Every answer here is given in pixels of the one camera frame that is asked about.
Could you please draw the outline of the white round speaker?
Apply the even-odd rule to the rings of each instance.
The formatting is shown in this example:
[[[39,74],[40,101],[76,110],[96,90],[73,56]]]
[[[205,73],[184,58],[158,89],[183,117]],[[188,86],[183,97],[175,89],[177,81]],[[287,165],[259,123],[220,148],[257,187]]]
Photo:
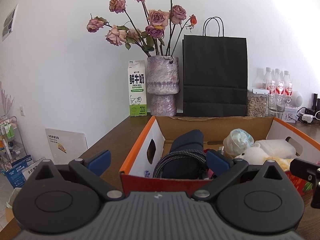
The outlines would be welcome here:
[[[301,107],[303,104],[303,97],[302,94],[298,91],[293,91],[291,96],[291,106],[292,107]]]

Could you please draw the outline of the empty drinking glass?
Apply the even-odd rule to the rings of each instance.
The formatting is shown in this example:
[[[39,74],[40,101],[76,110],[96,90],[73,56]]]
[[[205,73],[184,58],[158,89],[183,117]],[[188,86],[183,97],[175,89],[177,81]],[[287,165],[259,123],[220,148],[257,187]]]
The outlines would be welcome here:
[[[285,112],[286,98],[279,94],[268,95],[268,116],[281,119]]]

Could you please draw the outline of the pack of water bottles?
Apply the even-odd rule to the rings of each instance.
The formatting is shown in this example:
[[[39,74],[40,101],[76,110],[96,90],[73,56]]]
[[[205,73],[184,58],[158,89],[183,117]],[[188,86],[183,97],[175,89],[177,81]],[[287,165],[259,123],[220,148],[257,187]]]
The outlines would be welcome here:
[[[283,95],[291,98],[293,93],[293,82],[288,70],[259,68],[252,87],[266,89],[270,94]]]

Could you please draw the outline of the black paper bag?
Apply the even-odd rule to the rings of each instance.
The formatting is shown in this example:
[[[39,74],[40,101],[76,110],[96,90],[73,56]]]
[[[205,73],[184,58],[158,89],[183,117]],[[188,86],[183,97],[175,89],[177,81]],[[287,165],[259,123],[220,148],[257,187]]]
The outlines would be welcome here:
[[[247,40],[226,37],[215,16],[218,35],[185,35],[183,114],[190,117],[245,116],[248,86]]]

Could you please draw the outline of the white green milk carton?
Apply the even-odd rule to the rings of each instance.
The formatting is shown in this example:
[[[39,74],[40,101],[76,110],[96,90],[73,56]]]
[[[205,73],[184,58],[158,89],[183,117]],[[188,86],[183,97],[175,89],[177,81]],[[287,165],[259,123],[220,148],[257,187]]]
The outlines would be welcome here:
[[[127,73],[130,116],[147,116],[145,61],[129,61]]]

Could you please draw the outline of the clear jar with seeds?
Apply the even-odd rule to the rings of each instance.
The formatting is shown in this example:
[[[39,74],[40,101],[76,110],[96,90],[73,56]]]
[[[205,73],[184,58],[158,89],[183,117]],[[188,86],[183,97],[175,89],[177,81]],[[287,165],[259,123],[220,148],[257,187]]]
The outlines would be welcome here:
[[[268,89],[249,88],[247,91],[247,116],[264,117],[267,109]]]

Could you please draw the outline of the white board leaning on wall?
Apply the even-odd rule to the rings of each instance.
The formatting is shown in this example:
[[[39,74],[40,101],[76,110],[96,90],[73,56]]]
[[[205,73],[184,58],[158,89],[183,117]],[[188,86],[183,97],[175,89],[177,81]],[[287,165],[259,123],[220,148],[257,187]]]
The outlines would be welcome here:
[[[45,129],[54,164],[68,164],[88,150],[84,133]]]

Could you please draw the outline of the cardboard box orange rim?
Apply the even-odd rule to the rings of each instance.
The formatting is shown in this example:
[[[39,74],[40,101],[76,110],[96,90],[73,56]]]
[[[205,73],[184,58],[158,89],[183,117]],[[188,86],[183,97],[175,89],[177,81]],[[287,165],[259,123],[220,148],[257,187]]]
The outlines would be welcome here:
[[[312,163],[319,162],[319,125],[288,124],[272,117],[153,116],[143,128],[119,170],[124,193],[184,191],[191,195],[207,181],[153,178],[153,170],[159,159],[169,153],[172,142],[177,137],[193,129],[199,129],[203,133],[204,148],[216,150],[236,128],[245,130],[254,140],[292,139],[299,145],[298,158]]]

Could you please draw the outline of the white plastic container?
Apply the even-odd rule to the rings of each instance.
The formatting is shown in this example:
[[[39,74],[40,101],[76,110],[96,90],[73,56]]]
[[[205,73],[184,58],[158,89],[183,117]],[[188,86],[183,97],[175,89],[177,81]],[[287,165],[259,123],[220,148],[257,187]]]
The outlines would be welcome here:
[[[293,159],[296,156],[296,149],[284,139],[257,140],[253,146],[261,148],[272,157]]]

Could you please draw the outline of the blue white booklets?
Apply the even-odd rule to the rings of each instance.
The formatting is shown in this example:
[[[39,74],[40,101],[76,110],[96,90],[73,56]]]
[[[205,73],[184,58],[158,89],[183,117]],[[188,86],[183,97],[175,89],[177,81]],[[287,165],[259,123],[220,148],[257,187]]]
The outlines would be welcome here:
[[[41,161],[41,159],[33,161],[31,155],[26,155],[22,159],[13,162],[13,167],[7,172],[4,172],[4,175],[14,189],[22,187],[27,178],[35,170],[39,161]]]

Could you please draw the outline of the dried rose bouquet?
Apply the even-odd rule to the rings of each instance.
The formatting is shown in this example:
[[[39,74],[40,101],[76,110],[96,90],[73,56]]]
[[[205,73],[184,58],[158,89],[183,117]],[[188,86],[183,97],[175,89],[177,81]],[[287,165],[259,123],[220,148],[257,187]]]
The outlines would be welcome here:
[[[180,32],[184,29],[193,30],[197,25],[197,18],[194,14],[188,16],[186,10],[174,4],[170,0],[170,8],[168,11],[148,9],[146,0],[134,0],[142,5],[147,25],[145,29],[140,30],[134,24],[129,16],[126,8],[126,0],[110,0],[109,11],[116,14],[125,14],[128,21],[123,25],[112,25],[103,17],[91,17],[86,25],[89,33],[96,33],[104,27],[108,28],[105,40],[114,46],[124,45],[126,49],[137,45],[147,57],[151,57],[151,52],[155,52],[156,56],[172,56],[177,47],[177,43],[173,46],[172,38],[175,30],[178,28]]]

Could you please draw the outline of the purple textured vase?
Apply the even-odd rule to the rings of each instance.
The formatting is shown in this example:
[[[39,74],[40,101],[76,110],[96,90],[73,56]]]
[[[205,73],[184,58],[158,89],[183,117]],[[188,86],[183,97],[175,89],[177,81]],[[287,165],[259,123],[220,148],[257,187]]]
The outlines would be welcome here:
[[[175,95],[180,92],[178,71],[178,57],[152,56],[147,59],[146,89],[151,96],[151,115],[176,115]]]

